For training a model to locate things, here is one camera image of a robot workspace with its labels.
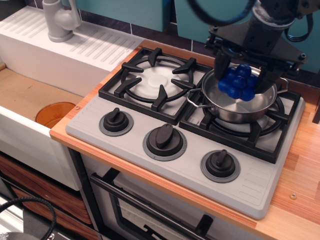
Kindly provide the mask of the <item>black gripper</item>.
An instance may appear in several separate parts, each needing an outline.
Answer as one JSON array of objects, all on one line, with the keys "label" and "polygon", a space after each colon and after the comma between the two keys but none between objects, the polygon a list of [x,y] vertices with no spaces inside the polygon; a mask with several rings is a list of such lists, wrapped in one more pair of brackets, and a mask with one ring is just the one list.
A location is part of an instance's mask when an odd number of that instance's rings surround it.
[{"label": "black gripper", "polygon": [[205,47],[213,50],[214,74],[220,81],[231,59],[260,67],[255,94],[263,94],[285,72],[295,72],[307,63],[307,54],[282,37],[282,31],[260,23],[243,22],[227,26],[211,26]]}]

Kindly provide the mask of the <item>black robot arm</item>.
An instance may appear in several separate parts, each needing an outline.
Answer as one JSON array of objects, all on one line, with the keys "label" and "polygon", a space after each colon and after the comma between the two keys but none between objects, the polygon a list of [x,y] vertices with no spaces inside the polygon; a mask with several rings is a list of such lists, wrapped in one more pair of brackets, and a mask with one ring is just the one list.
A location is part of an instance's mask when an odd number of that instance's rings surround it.
[{"label": "black robot arm", "polygon": [[256,93],[264,93],[286,74],[295,74],[308,61],[292,45],[304,41],[313,29],[318,0],[249,0],[229,20],[210,16],[195,0],[188,1],[195,14],[209,24],[206,47],[215,57],[214,76],[221,80],[232,59],[260,68]]}]

